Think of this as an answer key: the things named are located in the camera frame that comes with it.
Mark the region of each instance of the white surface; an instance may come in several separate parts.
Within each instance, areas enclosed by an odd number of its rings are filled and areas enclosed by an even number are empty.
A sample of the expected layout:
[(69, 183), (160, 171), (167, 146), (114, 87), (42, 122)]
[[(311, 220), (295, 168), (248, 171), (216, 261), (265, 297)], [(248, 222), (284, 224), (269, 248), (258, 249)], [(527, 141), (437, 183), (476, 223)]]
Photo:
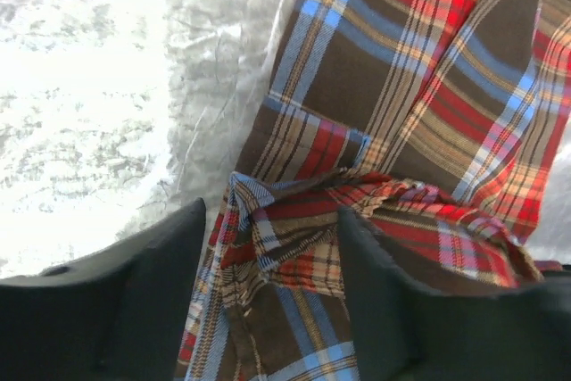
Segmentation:
[(211, 224), (292, 2), (0, 0), (0, 277)]

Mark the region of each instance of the crumpled fabric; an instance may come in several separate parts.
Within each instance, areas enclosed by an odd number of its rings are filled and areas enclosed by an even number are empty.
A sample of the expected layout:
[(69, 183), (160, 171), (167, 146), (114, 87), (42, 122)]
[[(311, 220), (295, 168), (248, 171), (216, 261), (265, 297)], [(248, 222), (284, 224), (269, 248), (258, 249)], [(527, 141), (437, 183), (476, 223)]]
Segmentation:
[(336, 213), (474, 282), (523, 244), (571, 106), (571, 0), (297, 0), (194, 286), (177, 375), (358, 379)]

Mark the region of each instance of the red plaid fabric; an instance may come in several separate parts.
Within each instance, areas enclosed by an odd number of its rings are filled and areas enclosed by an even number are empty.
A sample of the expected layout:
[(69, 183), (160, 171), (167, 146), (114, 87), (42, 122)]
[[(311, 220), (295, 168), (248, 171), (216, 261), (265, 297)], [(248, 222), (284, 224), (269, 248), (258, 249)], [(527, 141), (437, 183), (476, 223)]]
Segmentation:
[(336, 210), (517, 286), (571, 106), (571, 0), (297, 0), (178, 375), (357, 379)]

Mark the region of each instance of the blue stripe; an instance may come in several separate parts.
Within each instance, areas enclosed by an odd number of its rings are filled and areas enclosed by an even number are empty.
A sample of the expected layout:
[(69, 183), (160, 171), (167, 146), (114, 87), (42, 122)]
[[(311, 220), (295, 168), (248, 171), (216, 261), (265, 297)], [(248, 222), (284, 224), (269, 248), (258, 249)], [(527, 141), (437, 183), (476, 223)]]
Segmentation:
[[(451, 260), (451, 255), (455, 253), (455, 245), (452, 242), (452, 237), (454, 236), (454, 231), (452, 231), (450, 225), (446, 222), (442, 222), (438, 220), (436, 222), (437, 230), (438, 230), (438, 237), (440, 241), (440, 249), (441, 249), (441, 256), (440, 256), (440, 263), (448, 268), (457, 268), (456, 265)], [(456, 229), (456, 235), (460, 236), (461, 239), (470, 239), (470, 235), (464, 232), (464, 228)], [(460, 249), (462, 254), (469, 255), (473, 258), (476, 258), (474, 254), (474, 250), (471, 249), (468, 251), (466, 248)]]
[[(543, 79), (539, 81), (538, 88), (543, 88), (543, 91), (555, 95), (555, 100), (557, 100), (557, 95), (565, 98), (567, 94), (571, 93), (571, 86), (560, 85), (555, 82), (546, 82)], [(540, 106), (542, 111), (549, 113), (561, 113), (568, 115), (571, 112), (571, 106), (566, 107), (565, 105), (558, 102), (548, 103), (547, 106), (545, 106), (545, 104), (540, 104)]]
[[(228, 205), (231, 206), (238, 206), (238, 210), (241, 212), (244, 212), (244, 207), (240, 207), (241, 204), (241, 200), (236, 199), (236, 192), (232, 189), (229, 193), (228, 193)], [(248, 217), (247, 216), (242, 216), (239, 220), (238, 220), (238, 229), (241, 231), (245, 231), (248, 228), (248, 225), (250, 225), (249, 221), (248, 221)], [(222, 222), (222, 227), (220, 228), (220, 234), (222, 236), (225, 236), (228, 233), (228, 223), (227, 222)]]
[[(509, 66), (505, 62), (498, 60), (488, 49), (480, 42), (476, 36), (472, 36), (468, 39), (466, 43), (468, 51), (470, 51), (480, 63), (484, 64), (485, 67), (494, 72), (499, 76), (502, 76), (508, 82), (515, 84), (522, 77), (522, 71), (514, 67)], [(534, 80), (534, 68), (529, 69), (528, 73), (531, 72), (532, 76), (529, 78)]]
[(325, 308), (323, 308), (323, 304), (321, 303), (319, 297), (316, 294), (312, 293), (305, 292), (304, 294), (311, 308), (314, 319), (319, 326), (319, 333), (323, 337), (323, 341), (325, 341), (326, 346), (331, 347), (333, 345), (339, 344), (337, 335), (333, 329), (333, 325), (331, 324), (331, 321), (327, 315), (327, 311), (325, 311)]
[[(335, 347), (331, 347), (331, 349), (329, 350), (322, 350), (320, 352), (316, 352), (314, 353), (314, 360), (327, 360), (327, 355), (328, 354), (334, 354), (335, 356), (339, 356), (339, 359), (337, 359), (337, 361), (341, 360), (341, 359), (347, 359), (351, 356), (353, 356), (355, 353), (354, 349), (353, 349), (353, 343), (352, 342), (346, 342), (346, 343), (342, 343), (342, 344), (338, 344)], [(359, 372), (357, 370), (357, 368), (342, 368), (339, 369), (337, 371), (335, 371), (335, 373), (331, 373), (329, 370), (327, 371), (326, 374), (323, 374), (322, 371), (319, 370), (319, 367), (315, 368), (315, 372), (312, 374), (308, 374), (307, 373), (307, 368), (306, 365), (304, 364), (303, 360), (298, 360), (295, 363), (292, 363), (289, 366), (286, 366), (283, 369), (280, 369), (278, 372), (276, 372), (275, 374), (269, 375), (268, 376), (268, 381), (289, 381), (293, 378), (296, 377), (300, 377), (300, 376), (310, 376), (311, 379), (315, 379), (315, 380), (319, 380), (319, 381), (324, 381), (326, 379), (329, 378), (333, 378), (339, 381), (354, 381), (356, 379), (359, 379)]]
[(342, 20), (339, 23), (337, 30), (339, 33), (350, 39), (359, 49), (382, 62), (386, 62), (387, 64), (394, 62), (396, 67), (417, 73), (419, 76), (424, 76), (426, 74), (426, 65), (424, 63), (417, 59), (413, 59), (408, 55), (399, 55), (398, 59), (395, 61), (393, 58), (396, 55), (396, 52), (392, 47), (379, 45), (376, 41), (358, 30), (347, 20)]
[[(470, 78), (476, 85), (483, 89), (491, 98), (494, 100), (506, 104), (506, 107), (510, 109), (511, 113), (518, 110), (523, 103), (523, 99), (519, 95), (515, 95), (506, 91), (502, 87), (499, 87), (492, 83), (486, 76), (484, 76), (479, 70), (477, 70), (470, 62), (466, 60), (463, 55), (459, 55), (456, 58), (455, 66), (467, 77)], [(532, 77), (524, 77), (523, 73), (520, 72), (517, 80), (522, 81), (525, 85), (529, 81), (534, 80)]]
[[(468, 73), (472, 74), (472, 76), (469, 76), (472, 79), (473, 77), (476, 76), (477, 70), (475, 70), (473, 68), (471, 68), (471, 70), (472, 70), (472, 72), (470, 72), (467, 69)], [(533, 74), (533, 70), (534, 70), (534, 65), (530, 63), (529, 67), (527, 68), (527, 70), (525, 71), (523, 76), (521, 76), (521, 79), (519, 80), (519, 83), (517, 84), (517, 87), (519, 88), (520, 91), (527, 92), (527, 91), (530, 91), (532, 89), (532, 86), (534, 84), (534, 80), (530, 78), (530, 75)], [(488, 82), (488, 84), (489, 84), (489, 87), (498, 88), (496, 86), (493, 86), (489, 82)], [(531, 123), (531, 121), (533, 119), (534, 114), (535, 114), (535, 101), (533, 101), (530, 104), (525, 104), (520, 96), (509, 95), (507, 102), (506, 101), (503, 101), (503, 102), (505, 103), (504, 110), (495, 122), (495, 124), (497, 125), (498, 128), (506, 128), (509, 124), (511, 124), (514, 121), (514, 117), (515, 117), (516, 113), (519, 113), (522, 115), (522, 118), (517, 123), (517, 126), (515, 128), (513, 128), (512, 132), (511, 132), (511, 139), (510, 140), (514, 140), (514, 143), (510, 144), (508, 142), (504, 142), (502, 144), (501, 151), (503, 153), (509, 153), (510, 151), (513, 150), (513, 146), (516, 143), (516, 140), (520, 139), (521, 136), (523, 136), (523, 134), (525, 133), (525, 130), (527, 129), (527, 127), (529, 126), (529, 124)], [(462, 180), (456, 185), (456, 188), (452, 192), (453, 198), (456, 198), (457, 200), (461, 199), (462, 201), (470, 200), (474, 196), (474, 194), (476, 193), (476, 190), (480, 186), (482, 181), (488, 179), (490, 173), (492, 171), (495, 171), (496, 169), (498, 169), (500, 167), (500, 164), (502, 162), (506, 161), (503, 157), (499, 157), (499, 156), (494, 155), (493, 160), (486, 167), (486, 171), (484, 172), (484, 174), (480, 175), (480, 179), (478, 179), (477, 181), (474, 181), (475, 174), (477, 174), (481, 170), (482, 166), (486, 162), (486, 159), (490, 155), (490, 147), (487, 147), (487, 144), (489, 144), (490, 142), (498, 141), (498, 138), (500, 137), (500, 136), (495, 136), (494, 134), (496, 134), (495, 131), (492, 132), (490, 130), (488, 132), (488, 135), (486, 136), (486, 138), (484, 140), (484, 145), (478, 150), (478, 152), (476, 153), (476, 156), (474, 157), (474, 160), (472, 160), (472, 162), (470, 163), (470, 166), (468, 167), (466, 174), (464, 175)]]
[[(208, 282), (209, 277), (211, 276), (211, 269), (210, 267), (202, 267), (198, 270), (198, 277), (203, 281), (203, 282)], [(198, 294), (200, 294), (200, 296), (202, 297), (201, 300), (204, 299), (203, 294), (200, 291), (196, 291)]]
[(337, 4), (341, 4), (343, 6), (342, 10), (340, 11), (325, 11), (325, 6), (319, 1), (320, 0), (299, 0), (296, 2), (296, 9), (302, 13), (295, 23), (294, 31), (292, 32), (292, 36), (290, 37), (290, 40), (285, 47), (282, 61), (277, 67), (276, 77), (272, 85), (272, 89), (275, 92), (278, 94), (284, 93), (290, 77), (290, 73), (297, 60), (299, 52), (301, 52), (302, 45), (305, 42), (309, 28), (315, 21), (316, 16), (324, 13), (324, 23), (321, 26), (318, 35), (316, 36), (316, 40), (311, 49), (308, 61), (305, 63), (301, 76), (295, 85), (292, 98), (293, 102), (296, 104), (303, 103), (310, 85), (315, 79), (315, 75), (317, 74), (321, 60), (323, 59), (327, 46), (329, 45), (329, 41), (335, 34), (335, 29), (343, 20), (342, 16), (344, 5), (348, 0), (336, 0)]
[(351, 140), (352, 142), (362, 143), (363, 139), (369, 139), (369, 138), (370, 137), (368, 135), (361, 133), (360, 131), (358, 131), (355, 128), (352, 128), (349, 130), (349, 140)]
[(282, 112), (282, 108), (284, 107), (284, 103), (276, 98), (273, 94), (269, 94), (264, 97), (261, 103), (274, 112)]
[[(370, 9), (365, 2), (362, 0), (349, 0), (347, 6), (359, 15), (367, 24), (371, 25), (375, 30), (377, 30), (382, 35), (394, 39), (395, 41), (401, 40), (402, 32), (404, 28), (395, 24), (394, 22), (386, 19), (378, 12)], [(407, 44), (410, 44), (417, 49), (422, 51), (428, 51), (433, 53), (437, 47), (434, 40), (428, 37), (421, 37), (413, 31), (407, 31)]]
[[(274, 195), (272, 195), (271, 192), (255, 178), (251, 178), (250, 176), (246, 176), (242, 173), (234, 172), (230, 175), (230, 185), (232, 187), (236, 187), (236, 184), (238, 183), (243, 184), (250, 190), (250, 192), (258, 201), (259, 207), (268, 207), (276, 201)], [(237, 197), (237, 200), (242, 201), (240, 195)], [(241, 209), (242, 208), (246, 210), (244, 203), (241, 206)]]
[(353, 162), (352, 167), (357, 167), (363, 162), (363, 159), (365, 158), (365, 154), (367, 153), (368, 146), (369, 146), (370, 142), (371, 142), (370, 136), (364, 136), (362, 138), (361, 143), (360, 143), (359, 152), (357, 153), (357, 156), (355, 157), (355, 161)]
[(300, 353), (302, 356), (307, 356), (305, 358), (307, 359), (306, 368), (317, 368), (319, 366), (319, 360), (315, 355), (313, 342), (307, 333), (307, 329), (303, 323), (302, 314), (300, 314), (299, 308), (297, 308), (297, 305), (295, 304), (292, 292), (284, 287), (277, 287), (276, 292), (279, 301), (284, 307), (284, 313), (287, 317), (287, 321), (289, 322), (289, 325), (294, 332), (295, 340), (297, 342), (297, 346), (300, 349)]
[[(201, 347), (201, 343), (203, 341), (202, 338), (205, 338), (204, 329), (209, 326), (205, 320), (210, 315), (209, 313), (212, 309), (218, 309), (218, 305), (214, 305), (212, 302), (212, 292), (209, 292), (206, 298), (206, 302), (204, 303), (204, 309), (206, 311), (203, 313), (203, 322), (200, 324), (201, 328), (199, 334), (197, 336), (197, 342), (195, 345), (195, 349), (199, 350)], [(224, 349), (226, 348), (226, 341), (228, 339), (228, 321), (226, 319), (226, 313), (221, 309), (218, 310), (217, 320), (216, 320), (216, 328), (214, 330), (214, 337), (212, 338), (210, 344), (211, 348), (208, 351), (208, 359), (206, 360), (206, 365), (204, 366), (204, 373), (203, 379), (217, 379), (218, 371), (220, 369), (220, 363), (222, 362), (222, 354), (224, 353)], [(185, 380), (190, 381), (192, 378), (190, 377), (191, 368), (193, 367), (193, 360), (190, 360), (189, 370), (186, 373)]]
[(268, 221), (268, 216), (263, 210), (257, 210), (253, 214), (253, 221), (256, 224), (258, 232), (261, 236), (261, 242), (264, 245), (264, 250), (269, 252), (281, 246), (277, 240), (276, 233), (272, 227), (271, 222)]
[(280, 261), (276, 261), (265, 254), (258, 257), (258, 265), (260, 265), (261, 272), (268, 272), (271, 269), (276, 269), (281, 265)]
[(283, 191), (284, 189), (287, 189), (288, 187), (292, 187), (297, 185), (298, 183), (303, 182), (304, 180), (290, 180), (287, 182), (276, 182), (276, 183), (272, 183), (269, 185), (270, 189), (275, 189), (277, 191)]

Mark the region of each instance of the plaid shirt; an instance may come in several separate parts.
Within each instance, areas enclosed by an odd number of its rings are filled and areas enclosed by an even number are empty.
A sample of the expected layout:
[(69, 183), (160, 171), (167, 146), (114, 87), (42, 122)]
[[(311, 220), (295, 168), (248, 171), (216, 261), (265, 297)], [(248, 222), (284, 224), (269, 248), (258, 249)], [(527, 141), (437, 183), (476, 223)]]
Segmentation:
[(357, 379), (349, 205), (475, 281), (520, 246), (571, 106), (571, 0), (297, 0), (198, 273), (178, 376)]

